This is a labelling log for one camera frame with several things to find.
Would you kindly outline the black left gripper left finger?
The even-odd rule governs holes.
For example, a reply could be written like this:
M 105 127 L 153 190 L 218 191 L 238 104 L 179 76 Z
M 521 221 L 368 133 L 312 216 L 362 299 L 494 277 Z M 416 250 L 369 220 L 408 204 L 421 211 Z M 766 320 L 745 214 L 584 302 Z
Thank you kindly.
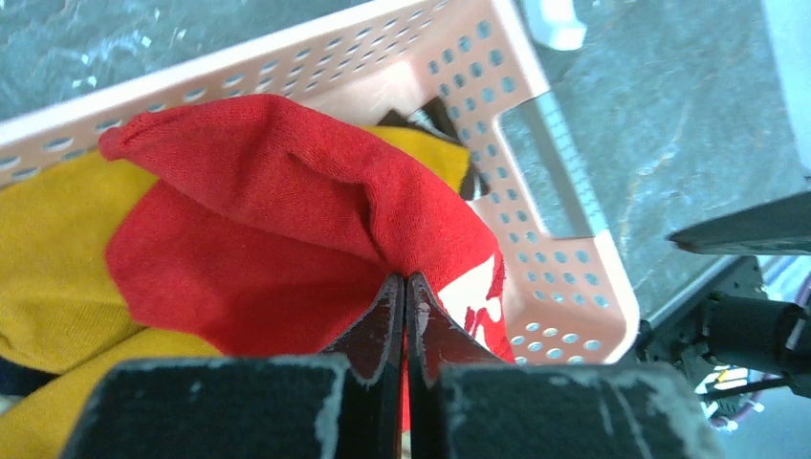
M 273 358 L 167 358 L 114 366 L 66 458 L 397 458 L 405 282 L 323 350 Z

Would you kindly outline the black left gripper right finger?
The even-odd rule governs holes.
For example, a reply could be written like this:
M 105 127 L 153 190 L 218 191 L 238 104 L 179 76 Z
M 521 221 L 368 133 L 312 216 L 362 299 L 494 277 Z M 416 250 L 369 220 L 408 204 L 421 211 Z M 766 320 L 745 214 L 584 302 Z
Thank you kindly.
M 499 360 L 406 283 L 411 453 L 416 458 L 720 458 L 687 381 L 662 364 Z

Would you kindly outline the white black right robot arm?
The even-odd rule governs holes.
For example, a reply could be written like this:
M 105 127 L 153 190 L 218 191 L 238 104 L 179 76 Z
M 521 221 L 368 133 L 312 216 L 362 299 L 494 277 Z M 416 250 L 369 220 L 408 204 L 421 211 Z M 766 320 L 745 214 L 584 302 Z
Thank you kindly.
M 766 390 L 787 387 L 809 397 L 810 294 L 797 301 L 770 298 L 757 260 L 809 257 L 809 192 L 680 229 L 669 241 L 721 260 L 641 322 L 633 356 L 681 372 L 718 430 L 733 431 L 747 413 L 760 411 Z

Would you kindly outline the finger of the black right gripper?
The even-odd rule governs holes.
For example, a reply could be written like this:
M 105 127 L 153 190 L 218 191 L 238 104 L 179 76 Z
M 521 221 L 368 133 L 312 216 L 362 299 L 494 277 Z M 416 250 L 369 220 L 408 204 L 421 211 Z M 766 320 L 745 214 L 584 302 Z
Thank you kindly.
M 808 255 L 810 193 L 706 220 L 674 232 L 669 241 L 698 254 Z

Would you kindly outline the red white patterned sock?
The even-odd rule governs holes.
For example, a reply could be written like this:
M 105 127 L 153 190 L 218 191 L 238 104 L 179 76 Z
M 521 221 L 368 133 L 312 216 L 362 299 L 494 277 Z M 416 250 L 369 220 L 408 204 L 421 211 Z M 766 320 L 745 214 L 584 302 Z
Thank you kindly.
M 466 333 L 513 359 L 503 255 L 459 194 L 466 148 L 254 95 L 140 114 L 99 150 L 156 177 L 105 250 L 139 323 L 229 356 L 311 354 L 388 275 L 421 273 Z

